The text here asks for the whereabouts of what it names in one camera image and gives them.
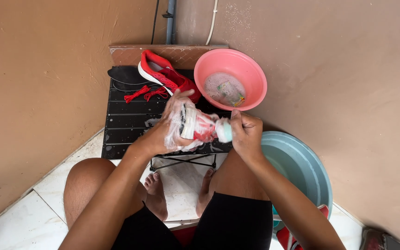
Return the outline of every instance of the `pink plastic bowl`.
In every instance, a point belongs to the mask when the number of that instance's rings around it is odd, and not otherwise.
[[[223,72],[236,77],[245,88],[245,102],[230,107],[214,101],[206,94],[204,82],[210,75]],[[245,111],[256,107],[266,95],[266,77],[260,66],[249,56],[229,48],[218,48],[203,54],[194,68],[194,80],[204,98],[212,105],[224,109]]]

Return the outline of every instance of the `blue plastic bowl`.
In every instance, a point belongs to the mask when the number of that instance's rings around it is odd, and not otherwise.
[[[327,205],[331,215],[333,194],[330,179],[322,162],[307,145],[292,135],[266,131],[262,134],[262,151],[268,161],[314,205]],[[275,233],[284,226],[282,222],[274,221],[274,239],[277,239]]]

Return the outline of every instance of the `knee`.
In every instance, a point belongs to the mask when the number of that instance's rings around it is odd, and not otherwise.
[[[67,182],[104,182],[114,169],[115,165],[109,160],[102,158],[84,159],[70,169]]]

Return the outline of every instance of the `brown wall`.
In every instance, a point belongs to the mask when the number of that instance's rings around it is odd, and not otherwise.
[[[178,43],[206,42],[213,6],[179,1]],[[268,79],[250,113],[319,155],[335,202],[400,238],[400,2],[219,0],[223,43]]]
[[[155,1],[0,0],[0,212],[104,126],[108,44],[150,43],[154,12]]]

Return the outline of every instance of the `white tile floor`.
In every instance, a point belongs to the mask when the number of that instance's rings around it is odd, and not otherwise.
[[[103,133],[94,137],[84,147],[70,156],[52,173],[33,187],[31,193],[17,202],[0,216],[0,250],[3,249],[58,249],[67,233],[63,208],[63,191],[70,168],[86,158],[100,157]],[[223,162],[226,154],[219,154],[217,165]],[[201,162],[211,163],[212,157]],[[156,161],[156,165],[165,162]],[[168,220],[197,219],[195,205],[201,181],[208,167],[180,164],[160,170],[164,192],[168,204]],[[150,173],[147,169],[141,181]],[[333,206],[331,224],[348,250],[359,249],[362,226],[352,219],[346,211]],[[281,250],[276,241],[272,250]]]

